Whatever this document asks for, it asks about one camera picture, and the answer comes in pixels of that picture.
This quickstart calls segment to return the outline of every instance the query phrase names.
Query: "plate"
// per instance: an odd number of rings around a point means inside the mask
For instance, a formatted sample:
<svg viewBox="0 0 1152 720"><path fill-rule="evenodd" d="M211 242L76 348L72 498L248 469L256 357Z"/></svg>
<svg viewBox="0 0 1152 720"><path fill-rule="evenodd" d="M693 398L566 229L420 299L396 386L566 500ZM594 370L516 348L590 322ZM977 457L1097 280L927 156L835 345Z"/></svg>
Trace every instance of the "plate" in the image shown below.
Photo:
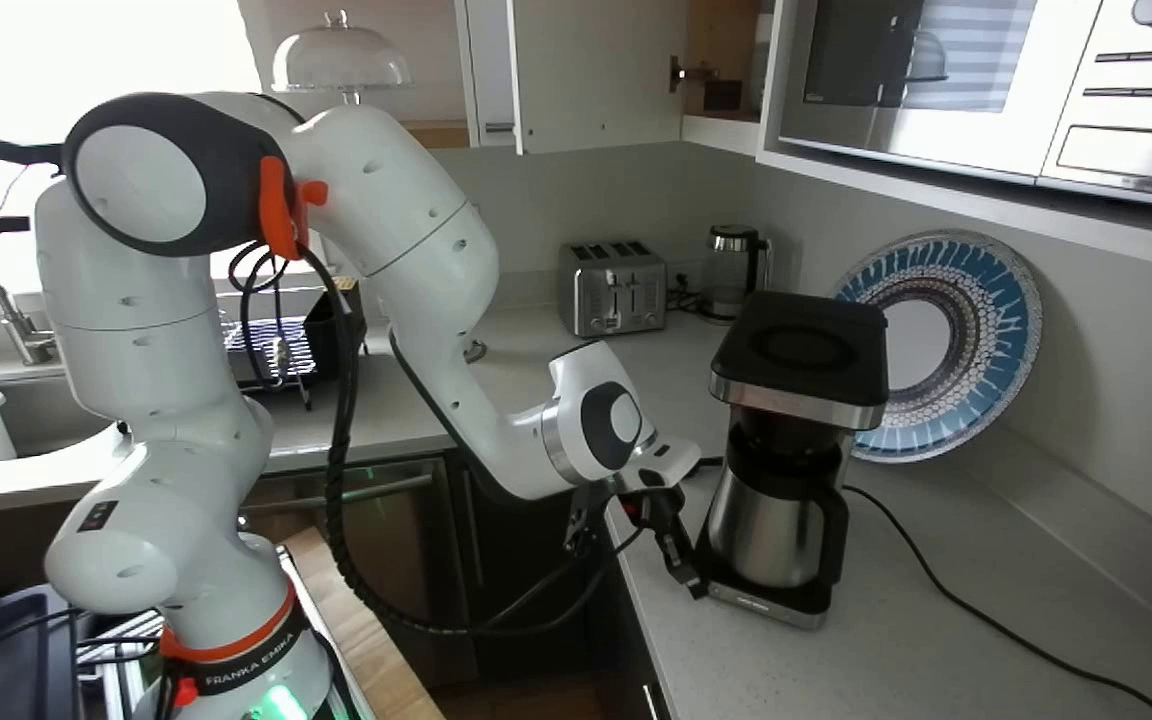
<svg viewBox="0 0 1152 720"><path fill-rule="evenodd" d="M916 463L986 431L1025 387L1042 348L1027 265L977 232L922 232L865 256L835 299L890 318L890 409L853 457Z"/></svg>

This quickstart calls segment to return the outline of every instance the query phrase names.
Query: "kitchen counter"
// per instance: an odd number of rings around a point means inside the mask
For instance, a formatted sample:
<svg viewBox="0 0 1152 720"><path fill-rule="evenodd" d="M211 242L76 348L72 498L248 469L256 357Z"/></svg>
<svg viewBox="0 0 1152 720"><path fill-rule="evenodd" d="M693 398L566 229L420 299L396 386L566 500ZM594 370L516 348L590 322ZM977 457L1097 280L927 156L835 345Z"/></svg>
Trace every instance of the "kitchen counter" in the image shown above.
<svg viewBox="0 0 1152 720"><path fill-rule="evenodd" d="M639 386L652 423L698 438L706 457L726 454L730 409L710 398L710 361L726 325L672 318L670 331L614 339ZM505 413L549 398L545 361L578 339L551 308L501 308L476 339L490 357L476 375ZM269 401L275 454L269 472L318 469L328 454L334 387ZM391 461L451 449L391 357L364 361L351 461ZM121 454L105 431L72 457L35 461L33 478L0 469L0 509L76 500ZM849 480L872 490L923 543L932 569L1043 650L1129 682L1152 695L1152 608L1136 590L1112 586L1067 543L988 494L956 463L872 469L849 463ZM699 530L715 486L710 463L688 494L688 523ZM849 569L821 632L801 632L693 602L661 564L652 539L621 561L663 699L681 720L713 717L829 717L829 720L927 720L927 717L1062 717L1148 720L1136 699L1071 682L977 625L922 576L916 561L882 512L853 498Z"/></svg>

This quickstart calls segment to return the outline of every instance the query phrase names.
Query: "black coffee maker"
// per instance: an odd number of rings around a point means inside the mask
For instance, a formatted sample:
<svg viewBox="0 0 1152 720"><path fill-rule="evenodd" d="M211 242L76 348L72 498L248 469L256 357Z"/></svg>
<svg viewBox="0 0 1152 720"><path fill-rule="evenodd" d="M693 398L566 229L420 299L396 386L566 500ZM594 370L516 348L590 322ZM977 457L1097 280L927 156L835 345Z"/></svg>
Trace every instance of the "black coffee maker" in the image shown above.
<svg viewBox="0 0 1152 720"><path fill-rule="evenodd" d="M713 361L731 403L730 469L698 543L710 595L821 630L844 572L849 431L890 403L883 311L790 293L746 299Z"/></svg>

